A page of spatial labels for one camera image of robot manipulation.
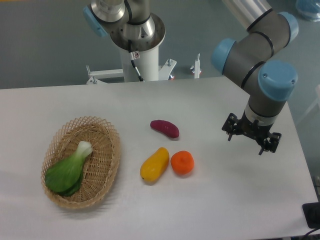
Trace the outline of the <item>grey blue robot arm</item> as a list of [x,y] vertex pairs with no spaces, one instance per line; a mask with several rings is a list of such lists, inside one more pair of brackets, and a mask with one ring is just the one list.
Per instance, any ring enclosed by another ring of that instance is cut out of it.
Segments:
[[[229,114],[222,126],[229,137],[253,139],[261,152],[275,152],[281,134],[271,132],[290,98],[298,75],[289,63],[273,56],[292,42],[296,18],[277,13],[265,0],[227,0],[225,5],[247,31],[241,41],[222,40],[214,49],[212,65],[249,94],[241,118]],[[168,80],[174,61],[159,65],[159,46],[166,34],[163,21],[151,12],[148,0],[93,0],[83,8],[90,28],[99,37],[110,36],[119,48],[126,82]]]

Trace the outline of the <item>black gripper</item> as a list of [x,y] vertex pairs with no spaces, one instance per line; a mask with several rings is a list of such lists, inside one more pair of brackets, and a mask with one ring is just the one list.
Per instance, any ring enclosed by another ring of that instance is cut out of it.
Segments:
[[258,121],[250,122],[246,117],[240,120],[233,113],[230,113],[224,122],[221,130],[228,135],[228,141],[234,135],[244,135],[255,140],[260,146],[258,154],[261,156],[263,152],[275,153],[280,143],[282,134],[279,132],[270,133],[272,125],[258,125]]

